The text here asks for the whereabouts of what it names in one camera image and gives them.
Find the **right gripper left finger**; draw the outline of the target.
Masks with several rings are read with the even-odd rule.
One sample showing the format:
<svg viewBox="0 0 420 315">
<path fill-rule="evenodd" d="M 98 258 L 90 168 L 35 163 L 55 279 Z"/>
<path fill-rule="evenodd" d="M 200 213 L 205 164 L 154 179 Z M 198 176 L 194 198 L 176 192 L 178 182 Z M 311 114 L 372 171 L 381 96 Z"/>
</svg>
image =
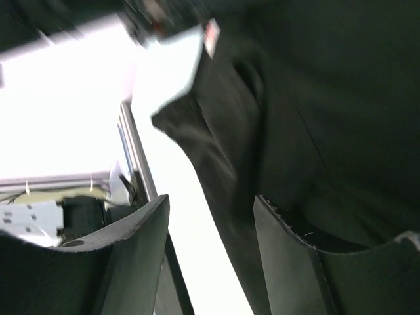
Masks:
<svg viewBox="0 0 420 315">
<path fill-rule="evenodd" d="M 62 247 L 1 234 L 2 314 L 151 314 L 169 198 Z"/>
</svg>

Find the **black t shirt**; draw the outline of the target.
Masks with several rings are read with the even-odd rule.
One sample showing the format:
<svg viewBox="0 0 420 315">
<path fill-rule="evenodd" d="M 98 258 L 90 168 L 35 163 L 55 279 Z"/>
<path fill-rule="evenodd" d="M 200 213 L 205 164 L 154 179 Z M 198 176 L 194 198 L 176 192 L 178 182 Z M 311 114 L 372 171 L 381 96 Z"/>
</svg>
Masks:
<svg viewBox="0 0 420 315">
<path fill-rule="evenodd" d="M 419 2 L 193 2 L 194 82 L 152 123 L 191 161 L 252 311 L 273 314 L 257 196 L 364 249 L 419 234 Z"/>
</svg>

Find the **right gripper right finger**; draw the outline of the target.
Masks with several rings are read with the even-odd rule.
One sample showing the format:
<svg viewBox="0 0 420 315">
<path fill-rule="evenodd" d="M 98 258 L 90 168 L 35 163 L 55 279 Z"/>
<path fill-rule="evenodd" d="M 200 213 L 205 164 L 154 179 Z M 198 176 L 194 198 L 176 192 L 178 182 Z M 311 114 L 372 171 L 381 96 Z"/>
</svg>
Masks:
<svg viewBox="0 0 420 315">
<path fill-rule="evenodd" d="M 273 314 L 418 314 L 419 234 L 364 249 L 285 217 L 262 196 L 255 224 Z"/>
</svg>

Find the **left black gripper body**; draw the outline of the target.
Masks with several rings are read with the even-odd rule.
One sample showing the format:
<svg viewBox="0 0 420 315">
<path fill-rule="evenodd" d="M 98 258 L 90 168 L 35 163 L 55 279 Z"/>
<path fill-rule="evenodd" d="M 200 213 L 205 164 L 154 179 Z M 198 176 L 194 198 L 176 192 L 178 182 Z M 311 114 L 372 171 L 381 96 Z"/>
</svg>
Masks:
<svg viewBox="0 0 420 315">
<path fill-rule="evenodd" d="M 139 43 L 152 37 L 165 40 L 203 24 L 193 1 L 127 0 L 123 4 L 127 31 Z"/>
</svg>

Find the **left aluminium frame post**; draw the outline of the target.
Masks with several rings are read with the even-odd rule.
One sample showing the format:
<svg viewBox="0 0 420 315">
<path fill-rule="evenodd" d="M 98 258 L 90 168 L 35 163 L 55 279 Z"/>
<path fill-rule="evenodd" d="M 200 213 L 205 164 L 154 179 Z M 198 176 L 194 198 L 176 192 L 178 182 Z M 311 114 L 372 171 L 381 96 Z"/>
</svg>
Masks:
<svg viewBox="0 0 420 315">
<path fill-rule="evenodd" d="M 129 101 L 124 101 L 120 105 L 118 127 L 131 177 L 131 184 L 134 189 L 132 200 L 139 205 L 144 205 L 152 201 L 158 194 Z"/>
</svg>

